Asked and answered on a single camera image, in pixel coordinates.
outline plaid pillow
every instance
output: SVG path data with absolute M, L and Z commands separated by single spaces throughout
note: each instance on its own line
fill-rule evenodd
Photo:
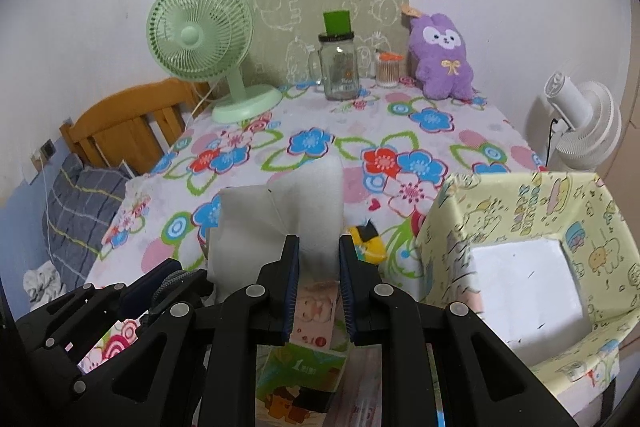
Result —
M 124 199 L 129 179 L 122 168 L 85 168 L 75 154 L 63 162 L 47 197 L 48 222 L 45 211 L 42 230 L 69 291 L 84 284 L 100 255 L 102 236 Z

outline black lid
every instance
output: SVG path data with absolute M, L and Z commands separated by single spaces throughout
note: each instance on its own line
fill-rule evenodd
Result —
M 326 33 L 320 33 L 318 35 L 318 40 L 320 42 L 353 41 L 354 36 L 355 35 L 353 32 L 338 33 L 338 34 L 332 34 L 332 35 L 327 35 Z

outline white fan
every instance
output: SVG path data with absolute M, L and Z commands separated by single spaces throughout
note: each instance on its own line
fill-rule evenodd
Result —
M 620 109 L 606 86 L 589 80 L 575 86 L 555 73 L 545 85 L 548 102 L 569 129 L 556 143 L 556 153 L 570 169 L 590 171 L 613 152 L 622 131 Z

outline red heart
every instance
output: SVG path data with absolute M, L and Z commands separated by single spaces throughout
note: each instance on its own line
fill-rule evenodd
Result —
M 374 210 L 378 210 L 379 208 L 380 208 L 380 202 L 376 198 L 373 198 L 371 200 L 371 204 L 369 205 L 369 210 L 373 212 Z

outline fan base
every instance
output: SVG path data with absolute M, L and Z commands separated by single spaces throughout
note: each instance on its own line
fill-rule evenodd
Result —
M 236 102 L 228 94 L 216 102 L 211 116 L 213 121 L 218 123 L 248 120 L 275 107 L 280 100 L 282 93 L 273 86 L 247 86 L 245 100 Z

